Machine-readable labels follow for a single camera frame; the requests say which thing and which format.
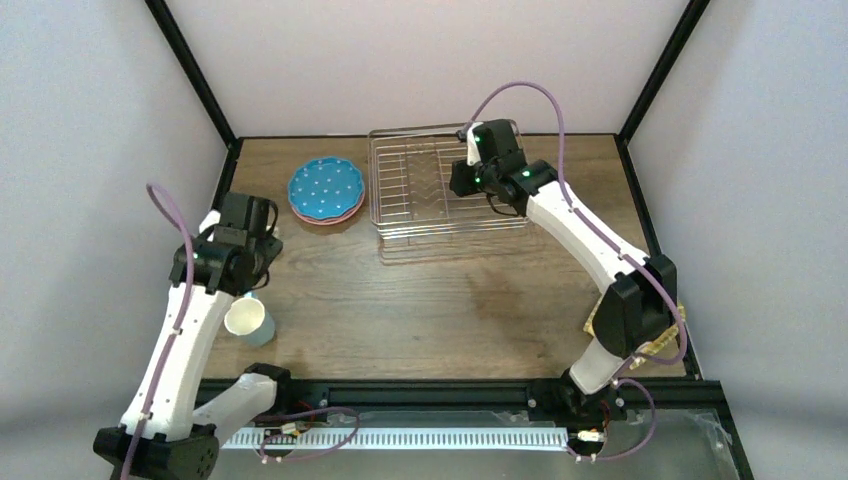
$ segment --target metal drying rack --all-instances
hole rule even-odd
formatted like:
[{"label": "metal drying rack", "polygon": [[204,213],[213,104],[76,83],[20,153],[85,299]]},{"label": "metal drying rack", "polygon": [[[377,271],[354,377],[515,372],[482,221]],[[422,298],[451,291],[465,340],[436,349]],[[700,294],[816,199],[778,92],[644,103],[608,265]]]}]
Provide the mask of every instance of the metal drying rack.
[{"label": "metal drying rack", "polygon": [[[521,135],[512,122],[519,145]],[[457,197],[451,163],[466,158],[463,124],[374,130],[368,134],[371,221],[384,240],[522,228],[524,217],[492,210],[484,195]],[[493,199],[498,210],[512,209]]]}]

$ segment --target white wall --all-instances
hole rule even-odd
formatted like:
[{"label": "white wall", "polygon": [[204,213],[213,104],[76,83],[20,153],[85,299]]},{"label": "white wall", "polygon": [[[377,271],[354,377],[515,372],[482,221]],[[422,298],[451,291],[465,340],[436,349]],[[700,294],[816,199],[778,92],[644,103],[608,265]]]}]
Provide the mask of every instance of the white wall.
[{"label": "white wall", "polygon": [[[237,135],[367,133],[464,122],[533,80],[570,132],[618,132],[686,0],[172,0]],[[544,97],[492,103],[556,131]]]},{"label": "white wall", "polygon": [[712,2],[631,144],[757,478],[848,460],[848,8]]},{"label": "white wall", "polygon": [[144,184],[199,222],[225,150],[143,2],[0,18],[0,477],[106,478],[180,244]]}]

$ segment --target cup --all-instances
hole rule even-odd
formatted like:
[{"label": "cup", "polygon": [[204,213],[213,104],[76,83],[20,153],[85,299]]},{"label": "cup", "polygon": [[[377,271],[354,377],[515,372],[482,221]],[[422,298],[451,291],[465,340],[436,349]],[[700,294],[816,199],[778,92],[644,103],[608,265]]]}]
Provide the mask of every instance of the cup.
[{"label": "cup", "polygon": [[252,347],[261,347],[274,338],[276,326],[265,305],[255,294],[239,298],[224,315],[227,331],[244,340]]}]

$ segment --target plate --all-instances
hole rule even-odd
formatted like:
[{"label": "plate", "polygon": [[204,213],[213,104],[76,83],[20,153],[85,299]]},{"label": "plate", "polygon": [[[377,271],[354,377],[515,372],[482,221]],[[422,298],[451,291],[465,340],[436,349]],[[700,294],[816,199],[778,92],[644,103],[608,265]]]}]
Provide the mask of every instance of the plate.
[{"label": "plate", "polygon": [[298,168],[288,189],[289,203],[298,216],[332,220],[360,203],[365,180],[350,160],[324,157]]},{"label": "plate", "polygon": [[345,220],[347,220],[348,218],[350,218],[354,214],[356,214],[356,212],[359,210],[359,207],[362,206],[362,203],[364,201],[365,201],[365,194],[363,194],[359,198],[359,203],[357,203],[356,206],[354,206],[353,208],[351,208],[350,210],[345,212],[344,215],[342,215],[341,217],[330,218],[330,219],[327,219],[327,220],[316,220],[314,218],[310,218],[310,217],[307,217],[305,215],[301,215],[301,214],[297,213],[297,210],[294,210],[294,214],[295,214],[295,216],[297,216],[297,218],[299,218],[299,219],[303,220],[304,222],[309,223],[311,225],[336,225],[336,224],[344,222]]}]

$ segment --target wooden surface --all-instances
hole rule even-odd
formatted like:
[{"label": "wooden surface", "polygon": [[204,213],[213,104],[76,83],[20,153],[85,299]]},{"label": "wooden surface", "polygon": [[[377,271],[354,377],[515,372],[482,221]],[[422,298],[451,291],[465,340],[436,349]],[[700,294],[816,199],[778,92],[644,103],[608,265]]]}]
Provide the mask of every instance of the wooden surface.
[{"label": "wooden surface", "polygon": [[[524,145],[528,159],[556,161],[556,137],[525,137]],[[612,137],[570,136],[566,145],[575,192],[645,249]],[[558,376],[569,367],[590,341],[582,326],[600,294],[547,232],[383,245],[367,201],[335,227],[295,218],[286,185],[298,166],[335,155],[365,173],[367,150],[364,138],[245,142],[231,190],[280,205],[285,247],[271,266],[271,284],[258,292],[277,335],[252,348],[221,327],[205,376],[236,377],[258,361],[301,378],[518,378]],[[633,374],[684,371],[651,364]]]}]

